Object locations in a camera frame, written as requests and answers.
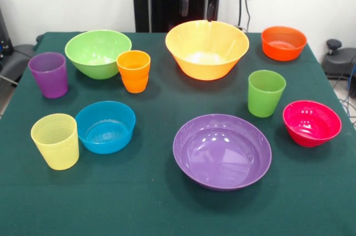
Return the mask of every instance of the blue bowl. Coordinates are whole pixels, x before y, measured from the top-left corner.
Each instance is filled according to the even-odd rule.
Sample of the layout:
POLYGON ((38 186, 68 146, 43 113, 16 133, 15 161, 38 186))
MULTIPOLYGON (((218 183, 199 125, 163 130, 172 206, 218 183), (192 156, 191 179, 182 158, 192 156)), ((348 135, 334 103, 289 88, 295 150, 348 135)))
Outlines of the blue bowl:
POLYGON ((78 137, 96 154, 112 154, 131 140, 135 113, 117 101, 101 101, 85 107, 76 116, 78 137))

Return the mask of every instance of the pink bowl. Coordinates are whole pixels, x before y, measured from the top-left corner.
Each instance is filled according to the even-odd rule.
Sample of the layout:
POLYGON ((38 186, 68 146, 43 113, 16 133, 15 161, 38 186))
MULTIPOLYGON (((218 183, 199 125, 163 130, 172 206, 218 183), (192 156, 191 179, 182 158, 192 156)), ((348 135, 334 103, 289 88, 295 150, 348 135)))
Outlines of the pink bowl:
POLYGON ((339 116, 316 101, 294 101, 283 111, 291 138, 303 147, 315 147, 335 138, 341 131, 339 116))

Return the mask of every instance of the plastic bowl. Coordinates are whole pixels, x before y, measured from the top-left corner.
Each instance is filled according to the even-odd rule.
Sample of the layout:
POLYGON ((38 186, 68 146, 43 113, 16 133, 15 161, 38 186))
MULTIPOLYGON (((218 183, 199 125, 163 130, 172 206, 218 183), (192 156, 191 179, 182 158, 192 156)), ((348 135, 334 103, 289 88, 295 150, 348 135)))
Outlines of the plastic bowl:
POLYGON ((315 101, 295 101, 283 111, 284 124, 300 146, 315 147, 335 138, 341 131, 339 116, 315 101))
POLYGON ((261 179, 272 159, 266 137, 231 115, 204 115, 186 123, 173 143, 181 170, 200 185, 219 191, 241 189, 261 179))
POLYGON ((85 107, 76 116, 78 137, 96 154, 111 154, 131 140, 135 113, 117 101, 101 101, 85 107))
POLYGON ((215 80, 227 75, 247 52, 249 39, 230 24, 202 20, 174 27, 166 46, 188 76, 215 80))
POLYGON ((285 62, 298 58, 305 45, 306 36, 294 28, 274 26, 262 33, 263 52, 277 61, 285 62))
POLYGON ((68 41, 65 53, 74 66, 88 77, 107 79, 118 73, 116 58, 131 49, 130 39, 122 33, 95 30, 68 41))

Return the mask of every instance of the green tablecloth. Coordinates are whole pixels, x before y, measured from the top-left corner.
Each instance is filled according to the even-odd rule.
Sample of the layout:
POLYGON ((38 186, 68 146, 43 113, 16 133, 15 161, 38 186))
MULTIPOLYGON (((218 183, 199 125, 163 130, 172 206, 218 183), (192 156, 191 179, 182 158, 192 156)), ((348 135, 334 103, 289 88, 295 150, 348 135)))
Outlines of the green tablecloth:
MULTIPOLYGON (((38 53, 64 52, 77 33, 46 33, 38 53)), ((356 133, 307 46, 296 61, 280 63, 249 34, 250 50, 223 79, 185 76, 165 47, 165 34, 131 33, 133 49, 152 57, 145 92, 128 94, 118 76, 92 80, 67 62, 70 90, 60 99, 41 96, 26 70, 0 121, 1 235, 356 235, 356 133), (248 75, 274 70, 287 80, 275 114, 251 116, 248 75), (315 149, 295 145, 283 125, 283 108, 294 100, 317 100, 333 108, 343 129, 315 149), (51 170, 31 141, 39 118, 55 112, 75 116, 93 102, 117 100, 135 111, 131 143, 112 155, 80 146, 66 171, 51 170), (172 142, 190 119, 212 113, 242 117, 268 138, 273 160, 264 178, 243 190, 201 188, 176 165, 172 142)))

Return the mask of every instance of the green bowl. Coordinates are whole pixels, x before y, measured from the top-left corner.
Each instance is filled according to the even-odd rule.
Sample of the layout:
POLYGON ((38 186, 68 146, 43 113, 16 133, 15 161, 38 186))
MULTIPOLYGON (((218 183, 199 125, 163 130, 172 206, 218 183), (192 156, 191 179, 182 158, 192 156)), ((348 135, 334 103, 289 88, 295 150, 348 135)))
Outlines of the green bowl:
POLYGON ((131 46, 131 40, 122 33, 95 30, 69 40, 65 53, 83 74, 94 79, 107 79, 118 73, 116 59, 131 46))

